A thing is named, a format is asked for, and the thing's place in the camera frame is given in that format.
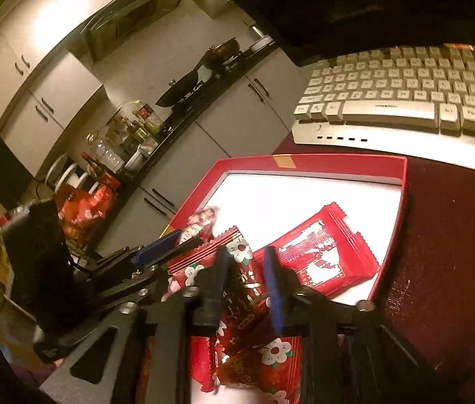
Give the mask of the red flower snack packet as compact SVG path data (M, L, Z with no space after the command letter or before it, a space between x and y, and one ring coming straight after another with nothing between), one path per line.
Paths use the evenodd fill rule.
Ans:
M298 337L281 337L273 330L261 262L238 228L232 227L172 259L168 293L197 283L200 272L214 265L220 246L229 254L230 275L217 333L190 340L193 397L228 402L222 393L246 389L263 402L297 403L302 342Z

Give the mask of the long red snack packet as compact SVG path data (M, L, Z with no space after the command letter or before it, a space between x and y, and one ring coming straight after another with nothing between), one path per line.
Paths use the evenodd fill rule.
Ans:
M281 266L294 271L301 284L325 296L338 296L380 270L366 240L349 227L336 202L323 206L271 246Z

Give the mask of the white pink snack packet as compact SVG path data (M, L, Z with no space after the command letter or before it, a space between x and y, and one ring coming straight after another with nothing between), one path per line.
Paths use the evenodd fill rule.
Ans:
M193 213L186 222L185 228L181 231L177 240L177 245L197 238L202 243L206 243L213 238L214 226L217 222L218 208L208 206Z

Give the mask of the red gift box tray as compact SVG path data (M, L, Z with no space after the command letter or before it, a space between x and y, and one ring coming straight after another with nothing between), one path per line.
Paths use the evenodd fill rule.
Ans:
M215 206L215 233L237 226L258 250L336 203L380 265L374 277L334 298L354 305L376 296L406 195L407 158L401 156L309 153L223 159L195 186L165 230L181 230L192 213Z

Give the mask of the red snack bags pile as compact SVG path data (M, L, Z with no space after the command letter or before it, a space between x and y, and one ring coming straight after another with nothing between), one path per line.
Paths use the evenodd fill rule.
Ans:
M113 206L114 192L100 185L94 193L63 184L55 197L58 219L65 237L85 247L105 222Z

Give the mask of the dark red sauce bottle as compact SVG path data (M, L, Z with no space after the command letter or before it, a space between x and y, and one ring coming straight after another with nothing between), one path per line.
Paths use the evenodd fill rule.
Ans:
M91 158L90 155L87 154L87 152L82 152L81 157L88 163L88 165L90 165L96 176L101 179L105 185L112 188L114 191L118 191L121 188L121 182L108 167L95 161L94 158Z

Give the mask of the white bowl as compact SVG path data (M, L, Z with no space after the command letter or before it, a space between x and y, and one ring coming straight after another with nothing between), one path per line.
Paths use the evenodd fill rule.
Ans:
M125 171L136 172L141 169L145 161L143 152L138 149L134 155L125 163L124 169Z

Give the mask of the clear oil bottle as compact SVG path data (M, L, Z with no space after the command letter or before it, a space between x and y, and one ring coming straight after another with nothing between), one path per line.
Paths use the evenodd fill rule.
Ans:
M124 165L123 158L115 151L112 144L103 139L96 132L90 133L87 138L88 154L95 161L100 162L112 172L117 173Z

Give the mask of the black wok pan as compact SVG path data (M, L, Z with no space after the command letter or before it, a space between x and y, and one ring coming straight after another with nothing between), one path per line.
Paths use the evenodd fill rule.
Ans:
M162 108L170 108L176 105L188 93L190 93L198 84L198 73L196 70L190 71L183 77L176 81L160 99L157 100L156 105Z

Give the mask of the dark red tablecloth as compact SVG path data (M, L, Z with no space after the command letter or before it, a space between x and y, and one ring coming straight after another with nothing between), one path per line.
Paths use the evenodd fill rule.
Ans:
M475 403L475 171L362 149L298 145L274 150L284 168L317 167L397 180L402 202L373 299L426 362L385 370L392 403Z

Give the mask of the beige computer keyboard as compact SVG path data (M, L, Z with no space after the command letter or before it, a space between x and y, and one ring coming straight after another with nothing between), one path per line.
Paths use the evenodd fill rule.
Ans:
M475 46L392 46L321 60L293 115L297 144L475 170Z

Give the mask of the range hood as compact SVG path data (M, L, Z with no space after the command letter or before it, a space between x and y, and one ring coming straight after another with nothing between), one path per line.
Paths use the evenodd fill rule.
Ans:
M181 1L112 0L81 30L91 61L101 61L129 36L174 11Z

